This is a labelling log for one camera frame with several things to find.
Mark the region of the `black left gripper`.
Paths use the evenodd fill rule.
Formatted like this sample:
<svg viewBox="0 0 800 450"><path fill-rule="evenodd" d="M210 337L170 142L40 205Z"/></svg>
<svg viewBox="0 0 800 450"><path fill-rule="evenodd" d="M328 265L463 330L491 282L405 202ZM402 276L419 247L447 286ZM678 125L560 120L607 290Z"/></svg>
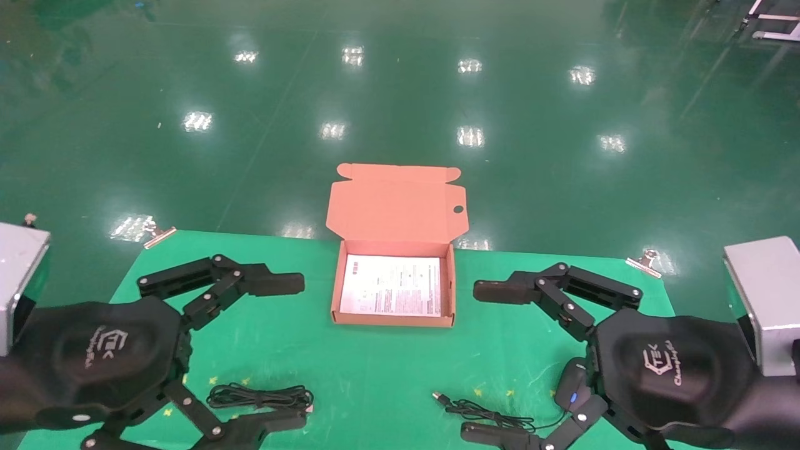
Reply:
<svg viewBox="0 0 800 450"><path fill-rule="evenodd" d="M98 423L83 439L83 449L149 449L123 434L167 404L200 433L192 449L258 449L269 434L306 426L305 407L222 422L178 381L188 368L189 330L205 328L243 296L302 293L303 274L273 273L265 263L215 254L146 274L137 286L145 299L129 304L32 310L2 357L3 434ZM162 301L197 289L204 291L183 307L182 316Z"/></svg>

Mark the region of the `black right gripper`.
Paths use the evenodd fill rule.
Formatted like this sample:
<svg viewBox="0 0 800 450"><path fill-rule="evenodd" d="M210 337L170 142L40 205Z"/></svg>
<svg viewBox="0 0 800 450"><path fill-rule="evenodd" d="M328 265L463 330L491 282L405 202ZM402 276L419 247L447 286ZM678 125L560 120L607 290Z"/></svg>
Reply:
<svg viewBox="0 0 800 450"><path fill-rule="evenodd" d="M669 441L709 449L799 447L797 377L764 376L736 324L642 314L640 288L565 262L514 271L507 280L477 280L472 296L488 304L535 304L572 338L589 341L589 381L597 395L572 395L569 417L546 437L464 422L463 441L569 449L604 417L646 449L666 449ZM596 325L574 298L617 312Z"/></svg>

